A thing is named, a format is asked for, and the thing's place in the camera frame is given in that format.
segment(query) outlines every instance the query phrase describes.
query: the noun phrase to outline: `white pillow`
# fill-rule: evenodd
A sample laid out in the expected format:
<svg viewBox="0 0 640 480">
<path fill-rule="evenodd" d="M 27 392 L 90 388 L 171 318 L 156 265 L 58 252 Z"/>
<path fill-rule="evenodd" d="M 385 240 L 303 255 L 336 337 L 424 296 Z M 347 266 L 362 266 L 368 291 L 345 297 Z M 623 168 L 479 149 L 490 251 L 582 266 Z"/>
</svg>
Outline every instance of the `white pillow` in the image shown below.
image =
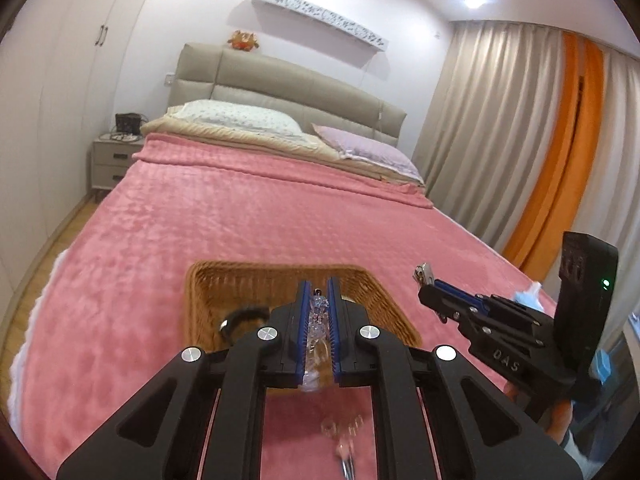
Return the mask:
<svg viewBox="0 0 640 480">
<path fill-rule="evenodd" d="M 268 108 L 210 99 L 192 101 L 176 108 L 178 109 L 169 110 L 169 115 L 192 123 L 216 124 L 235 130 L 272 134 L 291 140 L 298 140 L 298 137 L 303 135 L 300 126 L 292 117 Z"/>
</svg>

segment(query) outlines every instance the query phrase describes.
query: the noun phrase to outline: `nightstand drawer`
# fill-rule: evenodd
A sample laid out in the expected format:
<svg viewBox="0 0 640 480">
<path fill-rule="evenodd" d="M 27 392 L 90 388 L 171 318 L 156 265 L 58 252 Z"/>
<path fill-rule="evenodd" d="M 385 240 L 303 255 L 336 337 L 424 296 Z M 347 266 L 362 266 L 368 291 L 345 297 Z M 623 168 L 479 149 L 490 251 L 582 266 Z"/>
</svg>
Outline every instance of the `nightstand drawer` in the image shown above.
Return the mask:
<svg viewBox="0 0 640 480">
<path fill-rule="evenodd" d="M 101 166 L 94 164 L 91 187 L 94 189 L 113 189 L 121 181 L 127 170 L 123 166 Z"/>
<path fill-rule="evenodd" d="M 131 156 L 141 148 L 140 144 L 96 142 L 94 143 L 94 164 L 128 168 L 134 162 Z"/>
</svg>

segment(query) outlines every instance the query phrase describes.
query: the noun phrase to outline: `wardrobe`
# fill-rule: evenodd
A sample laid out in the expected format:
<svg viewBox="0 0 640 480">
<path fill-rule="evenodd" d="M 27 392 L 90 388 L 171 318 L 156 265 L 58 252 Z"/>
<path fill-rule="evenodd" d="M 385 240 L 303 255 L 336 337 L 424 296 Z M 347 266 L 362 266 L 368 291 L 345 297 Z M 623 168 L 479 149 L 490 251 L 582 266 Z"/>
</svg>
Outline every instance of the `wardrobe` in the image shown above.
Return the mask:
<svg viewBox="0 0 640 480">
<path fill-rule="evenodd" d="M 0 342 L 25 276 L 89 189 L 145 0 L 28 0 L 0 43 Z"/>
</svg>

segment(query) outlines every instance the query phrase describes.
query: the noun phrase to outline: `pillow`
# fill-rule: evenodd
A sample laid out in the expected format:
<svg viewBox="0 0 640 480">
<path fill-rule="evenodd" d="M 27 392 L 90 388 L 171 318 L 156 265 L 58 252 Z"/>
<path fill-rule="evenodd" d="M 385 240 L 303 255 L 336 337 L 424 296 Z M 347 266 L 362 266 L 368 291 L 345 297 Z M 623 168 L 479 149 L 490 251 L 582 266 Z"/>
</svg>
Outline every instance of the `pillow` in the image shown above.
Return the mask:
<svg viewBox="0 0 640 480">
<path fill-rule="evenodd" d="M 397 148 L 378 140 L 367 139 L 367 137 L 361 137 L 328 126 L 313 124 L 313 128 L 324 142 L 340 153 L 340 158 L 369 162 L 424 184 L 416 167 Z"/>
<path fill-rule="evenodd" d="M 298 123 L 287 114 L 268 108 L 239 105 L 225 101 L 200 99 L 181 107 L 172 107 L 168 114 L 192 123 L 216 124 L 235 130 L 272 134 L 296 140 L 303 135 Z"/>
</svg>

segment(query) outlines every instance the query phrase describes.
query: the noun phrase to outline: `orange curtain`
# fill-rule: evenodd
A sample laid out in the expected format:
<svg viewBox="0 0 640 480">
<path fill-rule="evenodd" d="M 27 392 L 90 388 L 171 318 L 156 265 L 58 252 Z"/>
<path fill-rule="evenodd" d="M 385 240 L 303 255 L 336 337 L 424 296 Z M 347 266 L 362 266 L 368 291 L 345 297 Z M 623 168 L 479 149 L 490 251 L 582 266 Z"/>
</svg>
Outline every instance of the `orange curtain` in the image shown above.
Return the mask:
<svg viewBox="0 0 640 480">
<path fill-rule="evenodd" d="M 583 76 L 580 43 L 584 42 Z M 562 233 L 571 228 L 598 145 L 604 94 L 602 52 L 592 41 L 564 34 L 565 70 L 558 121 L 545 163 L 502 255 L 541 282 L 553 265 Z M 578 94 L 582 78 L 582 97 Z"/>
</svg>

